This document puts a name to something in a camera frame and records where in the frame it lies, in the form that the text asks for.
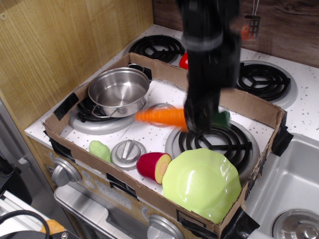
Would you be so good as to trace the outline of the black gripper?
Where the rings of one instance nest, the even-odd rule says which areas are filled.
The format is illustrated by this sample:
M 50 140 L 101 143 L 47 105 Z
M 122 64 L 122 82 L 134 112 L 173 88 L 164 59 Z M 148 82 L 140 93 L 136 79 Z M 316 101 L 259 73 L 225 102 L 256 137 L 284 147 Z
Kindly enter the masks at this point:
M 212 49 L 187 49 L 189 88 L 184 115 L 189 131 L 207 132 L 216 124 L 220 92 L 224 88 L 233 88 L 239 76 L 240 50 L 240 37 L 225 37 Z

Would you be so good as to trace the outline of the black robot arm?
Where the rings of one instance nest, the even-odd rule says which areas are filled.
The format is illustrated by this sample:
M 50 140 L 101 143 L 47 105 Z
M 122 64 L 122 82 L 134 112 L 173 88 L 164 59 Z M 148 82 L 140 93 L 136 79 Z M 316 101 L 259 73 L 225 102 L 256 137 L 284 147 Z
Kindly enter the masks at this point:
M 207 132 L 215 124 L 227 127 L 229 117 L 218 110 L 220 92 L 239 77 L 241 36 L 230 29 L 239 15 L 238 0 L 179 0 L 188 55 L 186 125 Z

